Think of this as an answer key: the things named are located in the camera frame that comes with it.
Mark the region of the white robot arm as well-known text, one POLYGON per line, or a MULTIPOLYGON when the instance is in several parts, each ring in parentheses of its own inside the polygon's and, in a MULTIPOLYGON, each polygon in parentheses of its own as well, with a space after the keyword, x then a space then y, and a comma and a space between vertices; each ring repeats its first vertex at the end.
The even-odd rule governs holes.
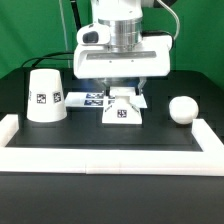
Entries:
POLYGON ((149 77, 170 72, 177 34, 142 29, 144 7, 171 10, 177 0, 91 0, 92 22, 77 32, 74 75, 98 79, 112 89, 122 79, 138 79, 141 93, 149 77))

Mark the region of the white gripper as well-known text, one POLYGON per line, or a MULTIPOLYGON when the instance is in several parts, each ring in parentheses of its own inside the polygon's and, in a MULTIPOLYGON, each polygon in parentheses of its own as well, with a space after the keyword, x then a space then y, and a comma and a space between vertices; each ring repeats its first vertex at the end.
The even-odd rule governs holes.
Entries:
POLYGON ((74 75, 79 79, 102 79, 105 96, 110 95, 109 79, 139 77, 136 94, 141 95, 146 77, 166 76, 170 72, 170 50, 173 37, 161 31, 149 31, 134 45, 112 45, 113 37, 128 37, 111 32, 107 25, 93 23, 77 33, 74 52, 74 75))

